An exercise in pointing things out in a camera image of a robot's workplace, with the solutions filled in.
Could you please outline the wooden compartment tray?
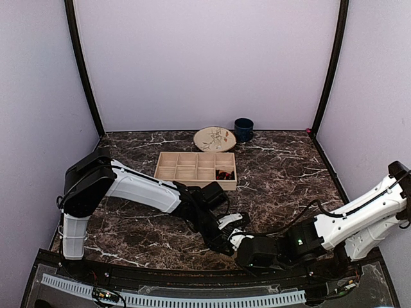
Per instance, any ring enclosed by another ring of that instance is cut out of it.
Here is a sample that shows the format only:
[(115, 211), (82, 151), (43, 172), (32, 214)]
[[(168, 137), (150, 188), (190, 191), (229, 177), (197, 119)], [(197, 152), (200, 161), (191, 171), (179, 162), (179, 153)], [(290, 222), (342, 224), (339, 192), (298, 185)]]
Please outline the wooden compartment tray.
[[(234, 171), (235, 180), (216, 180), (217, 169)], [(235, 191), (238, 179), (235, 154), (165, 151), (159, 155), (154, 177), (199, 187), (216, 181), (223, 190)]]

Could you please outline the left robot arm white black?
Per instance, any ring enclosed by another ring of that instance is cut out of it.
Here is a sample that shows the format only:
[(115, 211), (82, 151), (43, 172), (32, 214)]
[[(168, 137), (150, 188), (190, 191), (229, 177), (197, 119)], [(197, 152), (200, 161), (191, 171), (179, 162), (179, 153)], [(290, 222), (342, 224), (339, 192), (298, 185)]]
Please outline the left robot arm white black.
[(84, 261), (84, 242), (88, 220), (104, 197), (116, 197), (153, 207), (191, 223), (210, 249), (231, 255), (231, 246), (224, 233), (231, 233), (242, 214), (226, 214), (220, 218), (213, 209), (227, 202), (228, 197), (217, 182), (200, 188), (178, 182), (163, 181), (134, 171), (114, 160), (107, 149), (96, 149), (65, 175), (64, 194), (57, 198), (63, 214), (62, 253), (66, 270), (77, 280), (90, 274)]

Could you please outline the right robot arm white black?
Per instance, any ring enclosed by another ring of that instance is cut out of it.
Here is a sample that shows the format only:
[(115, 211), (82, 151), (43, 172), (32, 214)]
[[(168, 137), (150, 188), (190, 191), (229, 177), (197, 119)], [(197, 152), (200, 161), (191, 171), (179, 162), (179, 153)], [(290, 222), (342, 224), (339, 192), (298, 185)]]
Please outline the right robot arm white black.
[(333, 252), (328, 264), (333, 278), (342, 278), (390, 233), (410, 226), (410, 169), (395, 161), (389, 173), (369, 192), (333, 212), (318, 200), (320, 214), (292, 223), (279, 237), (264, 237), (265, 266), (289, 269)]

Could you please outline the argyle black red orange sock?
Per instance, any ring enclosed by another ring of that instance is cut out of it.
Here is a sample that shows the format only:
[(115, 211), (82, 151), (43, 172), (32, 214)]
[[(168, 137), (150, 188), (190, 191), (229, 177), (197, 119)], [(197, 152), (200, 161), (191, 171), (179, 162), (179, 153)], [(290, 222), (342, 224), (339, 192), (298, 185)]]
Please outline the argyle black red orange sock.
[(224, 170), (216, 170), (216, 180), (235, 180), (235, 172), (227, 172)]

